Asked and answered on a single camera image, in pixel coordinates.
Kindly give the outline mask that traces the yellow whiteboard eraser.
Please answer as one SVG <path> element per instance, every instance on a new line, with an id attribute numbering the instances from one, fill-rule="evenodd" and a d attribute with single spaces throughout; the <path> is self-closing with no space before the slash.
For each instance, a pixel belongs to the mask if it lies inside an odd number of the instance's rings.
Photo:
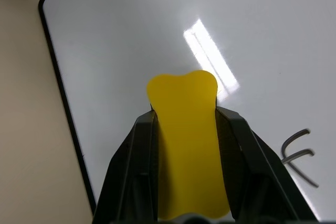
<path id="1" fill-rule="evenodd" d="M 159 126 L 158 217 L 229 213 L 215 109 L 217 81 L 204 70 L 161 74 L 147 85 Z"/>

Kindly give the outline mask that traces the black-framed whiteboard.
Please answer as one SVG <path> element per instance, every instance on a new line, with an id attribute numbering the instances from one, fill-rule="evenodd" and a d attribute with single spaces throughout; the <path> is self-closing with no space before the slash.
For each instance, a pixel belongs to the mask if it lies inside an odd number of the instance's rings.
<path id="1" fill-rule="evenodd" d="M 150 109 L 148 81 L 203 69 L 218 105 L 277 154 L 310 148 L 291 177 L 336 220 L 336 0 L 40 0 L 39 12 L 89 204 L 112 155 Z"/>

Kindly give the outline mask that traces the black marker drawing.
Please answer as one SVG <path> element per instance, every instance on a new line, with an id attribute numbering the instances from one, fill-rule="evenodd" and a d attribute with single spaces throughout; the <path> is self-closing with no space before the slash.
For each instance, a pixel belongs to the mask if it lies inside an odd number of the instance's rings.
<path id="1" fill-rule="evenodd" d="M 292 136 L 290 136 L 288 139 L 286 139 L 284 141 L 284 143 L 281 146 L 281 154 L 282 154 L 282 164 L 286 165 L 288 164 L 288 166 L 303 180 L 306 181 L 306 183 L 308 183 L 310 186 L 314 187 L 314 188 L 319 188 L 319 185 L 314 182 L 311 178 L 309 178 L 303 171 L 301 171 L 295 164 L 293 164 L 292 162 L 302 156 L 305 155 L 309 155 L 309 156 L 314 156 L 315 152 L 313 149 L 311 148 L 306 148 L 306 149 L 302 149 L 299 150 L 291 155 L 288 155 L 286 153 L 286 149 L 287 147 L 294 142 L 295 140 L 297 140 L 298 138 L 304 136 L 304 135 L 308 135 L 310 134 L 311 131 L 306 128 L 303 130 L 300 130 L 298 132 L 296 132 L 295 134 L 293 134 Z"/>

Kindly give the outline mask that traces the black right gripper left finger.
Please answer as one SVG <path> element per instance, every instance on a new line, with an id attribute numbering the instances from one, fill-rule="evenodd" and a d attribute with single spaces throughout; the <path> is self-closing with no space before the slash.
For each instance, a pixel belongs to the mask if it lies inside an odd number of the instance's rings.
<path id="1" fill-rule="evenodd" d="M 113 155 L 92 224 L 157 224 L 158 118 L 139 116 Z"/>

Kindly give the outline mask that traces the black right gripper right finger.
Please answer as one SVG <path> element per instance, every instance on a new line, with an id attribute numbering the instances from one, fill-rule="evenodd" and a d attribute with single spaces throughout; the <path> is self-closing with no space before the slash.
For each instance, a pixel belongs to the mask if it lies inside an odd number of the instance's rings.
<path id="1" fill-rule="evenodd" d="M 278 155 L 237 112 L 215 119 L 225 190 L 238 224 L 318 223 Z"/>

